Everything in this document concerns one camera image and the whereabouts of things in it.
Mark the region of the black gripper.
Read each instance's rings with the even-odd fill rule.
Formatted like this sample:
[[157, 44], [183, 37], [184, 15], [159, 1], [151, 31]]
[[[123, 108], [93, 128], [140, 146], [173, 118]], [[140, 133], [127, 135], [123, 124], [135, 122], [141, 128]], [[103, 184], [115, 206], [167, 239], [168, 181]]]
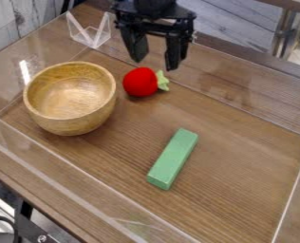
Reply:
[[196, 14], [176, 0], [113, 0], [112, 10], [131, 59], [139, 63], [148, 53], [145, 34], [164, 36], [165, 70], [175, 70], [187, 57]]

